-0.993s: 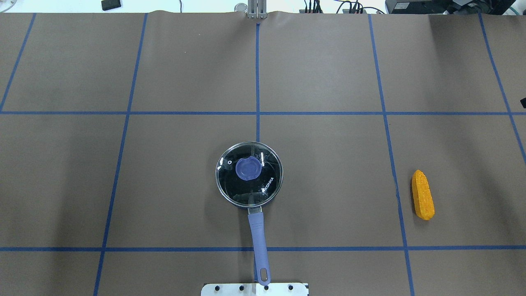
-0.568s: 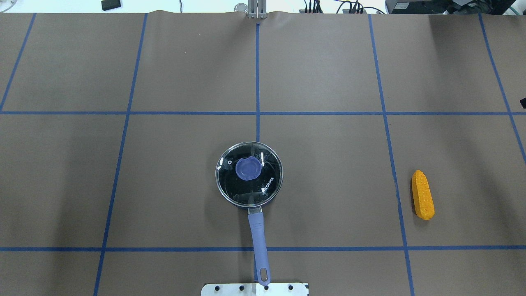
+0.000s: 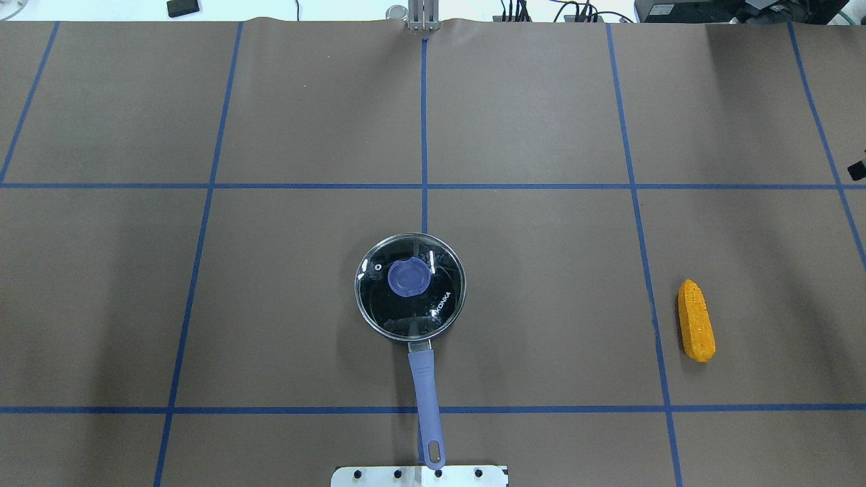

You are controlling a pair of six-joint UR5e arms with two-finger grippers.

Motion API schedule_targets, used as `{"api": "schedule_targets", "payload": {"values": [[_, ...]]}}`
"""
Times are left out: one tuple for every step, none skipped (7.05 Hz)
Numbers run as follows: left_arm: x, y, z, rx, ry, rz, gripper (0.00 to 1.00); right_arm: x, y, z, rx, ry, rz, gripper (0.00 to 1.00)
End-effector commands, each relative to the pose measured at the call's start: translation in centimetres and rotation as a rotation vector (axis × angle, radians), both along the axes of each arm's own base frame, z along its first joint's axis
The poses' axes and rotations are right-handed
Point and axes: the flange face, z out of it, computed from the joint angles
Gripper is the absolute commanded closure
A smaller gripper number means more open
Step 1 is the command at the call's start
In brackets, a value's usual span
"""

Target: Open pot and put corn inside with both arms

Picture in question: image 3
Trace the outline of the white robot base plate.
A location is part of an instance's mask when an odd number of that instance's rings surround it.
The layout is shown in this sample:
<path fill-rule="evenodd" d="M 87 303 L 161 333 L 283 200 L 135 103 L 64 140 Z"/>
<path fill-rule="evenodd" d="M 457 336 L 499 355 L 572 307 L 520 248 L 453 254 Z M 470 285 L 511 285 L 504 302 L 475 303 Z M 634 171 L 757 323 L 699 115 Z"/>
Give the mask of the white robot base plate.
<path fill-rule="evenodd" d="M 346 466 L 335 469 L 331 486 L 508 486 L 506 466 Z"/>

